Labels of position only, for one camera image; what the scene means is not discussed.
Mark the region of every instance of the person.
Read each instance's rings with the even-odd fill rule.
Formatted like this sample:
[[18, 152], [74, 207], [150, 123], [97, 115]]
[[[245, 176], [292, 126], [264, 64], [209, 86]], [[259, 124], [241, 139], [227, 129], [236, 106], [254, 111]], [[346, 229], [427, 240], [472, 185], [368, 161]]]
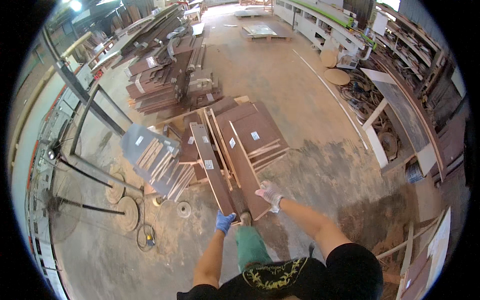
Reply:
[[198, 261], [193, 288], [178, 292], [177, 299], [379, 299], [383, 289], [382, 269], [366, 248], [352, 243], [327, 216], [283, 197], [278, 186], [262, 182], [255, 192], [281, 210], [315, 240], [326, 265], [310, 257], [273, 262], [250, 213], [240, 216], [236, 233], [241, 274], [221, 287], [223, 240], [236, 215], [218, 211], [212, 241]]

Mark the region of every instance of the embroidered design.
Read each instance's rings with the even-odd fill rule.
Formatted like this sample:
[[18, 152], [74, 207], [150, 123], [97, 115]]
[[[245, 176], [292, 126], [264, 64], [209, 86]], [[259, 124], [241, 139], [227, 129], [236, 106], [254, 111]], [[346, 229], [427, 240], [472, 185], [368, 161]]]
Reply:
[[243, 279], [253, 288], [273, 290], [295, 283], [308, 258], [290, 260], [282, 265], [264, 265], [243, 272]]

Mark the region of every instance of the black shirt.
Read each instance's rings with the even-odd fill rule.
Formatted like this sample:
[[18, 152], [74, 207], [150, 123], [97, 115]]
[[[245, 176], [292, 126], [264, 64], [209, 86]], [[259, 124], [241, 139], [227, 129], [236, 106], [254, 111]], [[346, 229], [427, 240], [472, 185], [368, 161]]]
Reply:
[[383, 289], [382, 269], [366, 248], [343, 244], [333, 249], [326, 266], [303, 257], [249, 269], [219, 289], [203, 284], [178, 300], [190, 299], [379, 299]]

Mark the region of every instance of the green pants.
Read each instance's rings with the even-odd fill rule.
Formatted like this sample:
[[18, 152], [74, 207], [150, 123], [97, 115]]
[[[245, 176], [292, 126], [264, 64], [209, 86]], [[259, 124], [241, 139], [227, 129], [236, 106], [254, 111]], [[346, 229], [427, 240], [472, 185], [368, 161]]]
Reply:
[[244, 272], [251, 266], [273, 262], [267, 253], [264, 240], [255, 227], [240, 226], [235, 239], [237, 240], [240, 272]]

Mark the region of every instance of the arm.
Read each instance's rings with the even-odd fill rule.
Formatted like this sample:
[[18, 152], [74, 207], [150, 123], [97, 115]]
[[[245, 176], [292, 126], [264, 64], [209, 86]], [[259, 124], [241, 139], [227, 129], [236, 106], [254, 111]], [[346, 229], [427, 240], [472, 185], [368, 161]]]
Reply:
[[272, 205], [270, 211], [278, 212], [282, 209], [287, 216], [295, 221], [305, 233], [317, 242], [325, 259], [336, 247], [351, 243], [329, 217], [293, 200], [284, 198], [282, 191], [275, 184], [264, 181], [262, 182], [262, 188], [257, 190], [255, 194], [263, 197]]
[[193, 272], [193, 286], [208, 284], [219, 288], [220, 272], [222, 270], [223, 239], [228, 233], [232, 221], [237, 215], [232, 213], [224, 216], [219, 210], [216, 215], [216, 227], [213, 238], [207, 250], [198, 260]]
[[336, 247], [351, 243], [329, 217], [286, 198], [282, 198], [279, 205], [287, 216], [317, 242], [325, 259]]
[[219, 288], [220, 271], [222, 269], [223, 239], [225, 233], [217, 229], [207, 250], [198, 260], [193, 272], [193, 286], [209, 284]]

